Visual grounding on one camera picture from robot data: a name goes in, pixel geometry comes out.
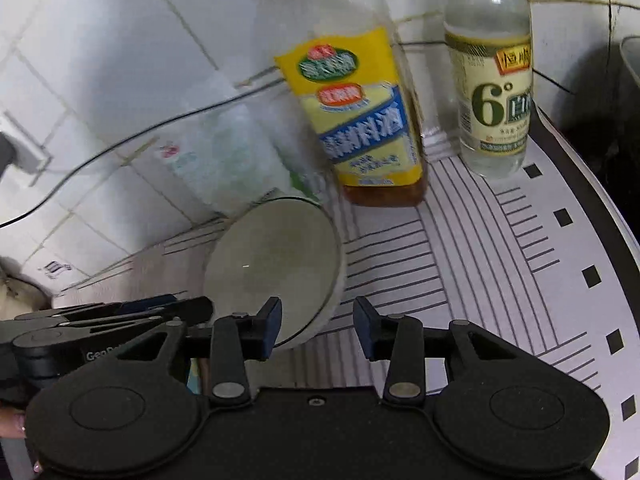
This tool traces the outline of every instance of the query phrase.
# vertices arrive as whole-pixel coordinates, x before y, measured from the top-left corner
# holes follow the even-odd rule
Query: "blue label stripe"
[[[408,131],[404,103],[400,88],[396,85],[391,99],[349,123],[329,130],[319,136],[319,139],[332,163],[339,164],[386,144]]]

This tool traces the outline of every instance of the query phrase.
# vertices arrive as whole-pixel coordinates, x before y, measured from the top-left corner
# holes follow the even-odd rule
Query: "black square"
[[[638,472],[638,462],[640,462],[640,459],[636,456],[625,466],[625,480],[629,480]]]
[[[627,420],[631,415],[636,414],[636,398],[634,396],[629,397],[620,404],[620,407],[622,408],[622,420]]]
[[[582,271],[582,275],[584,276],[584,281],[587,282],[587,286],[589,288],[591,288],[592,286],[596,286],[602,281],[600,279],[600,275],[598,274],[598,269],[596,269],[595,265],[584,269]]]
[[[607,344],[609,345],[609,352],[611,352],[611,355],[625,347],[625,344],[622,342],[620,329],[614,330],[607,336]]]
[[[554,211],[554,215],[556,216],[556,220],[558,220],[560,227],[564,227],[574,223],[573,219],[569,216],[569,212],[566,209],[559,209],[558,211]]]
[[[542,171],[535,164],[531,164],[524,168],[524,171],[529,175],[529,178],[536,178],[537,176],[542,176]]]

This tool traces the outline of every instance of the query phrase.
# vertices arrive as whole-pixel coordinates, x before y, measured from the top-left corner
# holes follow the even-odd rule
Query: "clear liquid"
[[[528,14],[503,11],[499,6],[487,9],[460,7],[447,9],[445,28],[458,36],[494,40],[526,36],[530,33],[530,22]],[[462,160],[474,173],[486,178],[505,178],[521,168],[526,145],[523,150],[514,155],[487,155],[476,150],[466,136],[468,134],[461,128]]]

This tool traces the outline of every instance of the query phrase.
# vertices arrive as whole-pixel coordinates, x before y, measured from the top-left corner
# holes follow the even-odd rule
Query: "brown liquid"
[[[344,195],[355,205],[369,207],[411,207],[424,200],[426,169],[420,180],[410,186],[355,187],[343,186]]]

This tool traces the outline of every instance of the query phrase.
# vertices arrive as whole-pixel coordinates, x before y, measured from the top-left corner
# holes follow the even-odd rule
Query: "clear bottle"
[[[528,0],[448,0],[446,40],[459,100],[462,159],[503,178],[524,160],[532,56]]]
[[[298,97],[348,200],[424,198],[412,83],[384,0],[262,0],[256,30]]]

